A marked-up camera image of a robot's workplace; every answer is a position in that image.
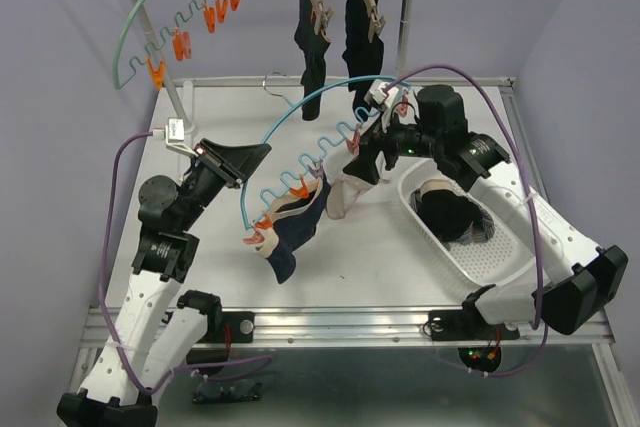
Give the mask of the black underwear beige waistband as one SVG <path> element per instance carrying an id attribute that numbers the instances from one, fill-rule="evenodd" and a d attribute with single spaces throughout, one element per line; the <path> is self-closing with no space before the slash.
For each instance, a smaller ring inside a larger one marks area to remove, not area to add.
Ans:
<path id="1" fill-rule="evenodd" d="M 422 224 L 445 247 L 460 237 L 472 222 L 491 217 L 476 202 L 458 195 L 453 185 L 445 179 L 423 182 L 411 193 L 410 206 Z"/>

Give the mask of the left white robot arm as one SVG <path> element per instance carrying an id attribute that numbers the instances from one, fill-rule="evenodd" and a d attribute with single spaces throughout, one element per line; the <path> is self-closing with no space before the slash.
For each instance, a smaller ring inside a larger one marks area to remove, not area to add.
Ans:
<path id="1" fill-rule="evenodd" d="M 57 415 L 67 426 L 153 426 L 158 403 L 197 341 L 222 329 L 218 296 L 183 291 L 199 240 L 191 227 L 224 188 L 241 187 L 271 148 L 223 146 L 202 139 L 194 147 L 170 142 L 189 161 L 181 182 L 148 178 L 138 192 L 139 241 L 123 304 L 111 316 L 105 292 L 99 308 L 108 336 L 101 354 L 75 393 L 61 397 Z"/>

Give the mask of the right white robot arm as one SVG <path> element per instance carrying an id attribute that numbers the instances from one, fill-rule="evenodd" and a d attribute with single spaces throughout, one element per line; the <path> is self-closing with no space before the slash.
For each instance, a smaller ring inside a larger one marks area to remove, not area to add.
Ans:
<path id="1" fill-rule="evenodd" d="M 393 120 L 399 96 L 390 82 L 372 84 L 365 101 L 380 115 L 344 171 L 376 182 L 379 156 L 387 169 L 401 157 L 418 158 L 398 182 L 401 205 L 448 270 L 476 286 L 466 306 L 452 311 L 451 320 L 440 320 L 440 337 L 482 337 L 495 325 L 535 321 L 574 334 L 615 297 L 628 264 L 625 252 L 616 245 L 603 249 L 578 232 L 530 187 L 513 154 L 490 136 L 470 131 L 462 97 L 452 87 L 422 88 L 413 124 Z M 499 258 L 491 242 L 462 251 L 438 239 L 418 216 L 414 195 L 419 182 L 436 172 L 455 194 L 491 216 L 495 238 L 509 240 L 514 253 Z"/>

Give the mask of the grey striped underwear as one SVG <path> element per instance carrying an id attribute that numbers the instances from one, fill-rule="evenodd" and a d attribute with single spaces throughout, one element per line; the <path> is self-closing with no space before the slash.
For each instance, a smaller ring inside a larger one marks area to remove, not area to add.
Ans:
<path id="1" fill-rule="evenodd" d="M 493 238 L 495 230 L 493 219 L 491 217 L 483 217 L 480 221 L 472 222 L 460 237 L 453 240 L 453 243 L 463 246 L 485 244 Z"/>

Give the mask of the navy underwear beige waistband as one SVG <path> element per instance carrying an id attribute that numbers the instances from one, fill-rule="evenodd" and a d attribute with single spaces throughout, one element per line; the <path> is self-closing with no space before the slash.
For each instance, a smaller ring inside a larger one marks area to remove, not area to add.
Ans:
<path id="1" fill-rule="evenodd" d="M 290 188 L 274 200 L 265 217 L 252 226 L 253 235 L 243 240 L 268 262 L 279 284 L 294 274 L 297 266 L 294 253 L 315 236 L 330 192 L 323 170 L 308 183 L 301 179 L 301 187 Z"/>

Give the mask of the pink plastic bag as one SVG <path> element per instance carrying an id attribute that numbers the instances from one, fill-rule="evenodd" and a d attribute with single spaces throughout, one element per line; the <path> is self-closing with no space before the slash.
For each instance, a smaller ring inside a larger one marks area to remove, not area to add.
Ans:
<path id="1" fill-rule="evenodd" d="M 325 210 L 331 220 L 344 219 L 347 212 L 355 206 L 360 197 L 381 183 L 389 182 L 381 173 L 383 166 L 381 155 L 378 156 L 376 162 L 380 173 L 380 181 L 377 185 L 371 185 L 357 177 L 344 174 L 343 168 L 355 158 L 358 151 L 358 148 L 356 148 L 354 152 L 351 152 L 348 148 L 341 147 L 325 159 L 324 170 L 330 186 L 330 193 L 327 197 Z"/>

